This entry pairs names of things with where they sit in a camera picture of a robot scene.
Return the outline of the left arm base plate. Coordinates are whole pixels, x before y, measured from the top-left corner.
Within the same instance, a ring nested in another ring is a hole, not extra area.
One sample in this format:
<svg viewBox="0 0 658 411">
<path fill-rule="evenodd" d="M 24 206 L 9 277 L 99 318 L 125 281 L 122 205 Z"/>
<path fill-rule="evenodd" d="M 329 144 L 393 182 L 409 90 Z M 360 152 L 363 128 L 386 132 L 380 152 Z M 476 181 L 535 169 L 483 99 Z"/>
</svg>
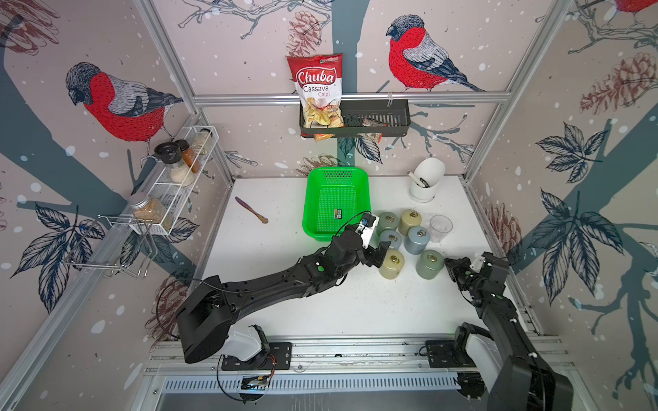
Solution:
<svg viewBox="0 0 658 411">
<path fill-rule="evenodd" d="M 226 356 L 221 361 L 220 368 L 222 371 L 289 370 L 291 354 L 291 342 L 271 342 L 248 361 L 240 361 L 234 356 Z"/>
</svg>

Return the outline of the green tea canister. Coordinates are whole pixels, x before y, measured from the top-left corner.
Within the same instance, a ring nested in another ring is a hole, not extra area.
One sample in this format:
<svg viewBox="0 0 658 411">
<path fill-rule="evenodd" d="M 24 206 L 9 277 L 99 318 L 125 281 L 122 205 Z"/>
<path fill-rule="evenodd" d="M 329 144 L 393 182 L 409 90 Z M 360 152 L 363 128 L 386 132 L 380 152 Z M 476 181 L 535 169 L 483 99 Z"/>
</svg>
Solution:
<svg viewBox="0 0 658 411">
<path fill-rule="evenodd" d="M 384 231 L 396 231 L 399 227 L 399 217 L 393 212 L 382 212 L 378 218 L 375 229 L 378 236 Z"/>
<path fill-rule="evenodd" d="M 416 273 L 420 278 L 432 280 L 438 276 L 444 267 L 444 256 L 439 251 L 426 249 L 416 263 Z"/>
</svg>

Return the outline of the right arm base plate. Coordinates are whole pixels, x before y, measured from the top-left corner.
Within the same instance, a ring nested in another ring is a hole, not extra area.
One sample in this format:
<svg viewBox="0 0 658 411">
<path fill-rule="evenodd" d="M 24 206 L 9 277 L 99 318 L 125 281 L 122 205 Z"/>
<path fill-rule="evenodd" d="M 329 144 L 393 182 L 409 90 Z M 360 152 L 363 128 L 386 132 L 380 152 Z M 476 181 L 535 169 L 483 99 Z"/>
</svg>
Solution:
<svg viewBox="0 0 658 411">
<path fill-rule="evenodd" d="M 465 344 L 454 340 L 428 340 L 418 354 L 428 359 L 431 368 L 501 367 L 500 353 L 489 338 L 471 336 Z"/>
</svg>

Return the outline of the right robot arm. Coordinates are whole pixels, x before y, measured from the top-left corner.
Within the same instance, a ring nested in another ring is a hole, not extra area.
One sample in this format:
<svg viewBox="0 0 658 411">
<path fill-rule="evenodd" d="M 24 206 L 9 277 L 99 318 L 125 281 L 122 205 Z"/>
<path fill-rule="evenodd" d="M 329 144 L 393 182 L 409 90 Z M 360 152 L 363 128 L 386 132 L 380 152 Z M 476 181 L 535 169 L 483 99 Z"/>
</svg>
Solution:
<svg viewBox="0 0 658 411">
<path fill-rule="evenodd" d="M 502 360 L 486 383 L 488 410 L 570 410 L 574 390 L 570 380 L 555 371 L 535 350 L 520 325 L 512 301 L 504 296 L 509 264 L 485 252 L 472 260 L 445 259 L 445 268 L 459 291 L 471 295 L 468 302 L 485 328 L 462 324 L 455 344 L 465 350 L 473 335 L 495 343 Z"/>
</svg>

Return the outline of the yellow tea canister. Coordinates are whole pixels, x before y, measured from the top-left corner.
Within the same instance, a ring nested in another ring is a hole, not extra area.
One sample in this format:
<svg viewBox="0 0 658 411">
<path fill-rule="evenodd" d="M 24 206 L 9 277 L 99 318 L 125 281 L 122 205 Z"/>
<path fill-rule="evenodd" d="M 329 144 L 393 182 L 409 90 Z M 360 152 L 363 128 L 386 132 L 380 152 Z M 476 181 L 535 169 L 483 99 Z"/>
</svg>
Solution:
<svg viewBox="0 0 658 411">
<path fill-rule="evenodd" d="M 405 265 L 405 258 L 399 250 L 389 248 L 385 259 L 379 268 L 380 275 L 388 280 L 395 280 L 399 277 Z"/>
<path fill-rule="evenodd" d="M 420 212 L 412 209 L 404 210 L 399 218 L 398 232 L 403 236 L 407 236 L 410 229 L 420 226 L 423 221 Z"/>
</svg>

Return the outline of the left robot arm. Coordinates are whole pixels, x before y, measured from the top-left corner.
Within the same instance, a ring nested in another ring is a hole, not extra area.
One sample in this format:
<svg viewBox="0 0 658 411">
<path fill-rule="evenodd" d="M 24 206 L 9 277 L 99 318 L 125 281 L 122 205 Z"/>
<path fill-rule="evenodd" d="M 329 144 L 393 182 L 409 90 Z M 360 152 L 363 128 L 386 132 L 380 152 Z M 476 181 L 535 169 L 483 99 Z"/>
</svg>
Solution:
<svg viewBox="0 0 658 411">
<path fill-rule="evenodd" d="M 194 364 L 219 352 L 231 326 L 252 313 L 332 289 L 358 265 L 382 267 L 389 248 L 388 241 L 373 248 L 355 231 L 344 231 L 281 272 L 243 282 L 202 280 L 175 315 L 184 361 Z"/>
</svg>

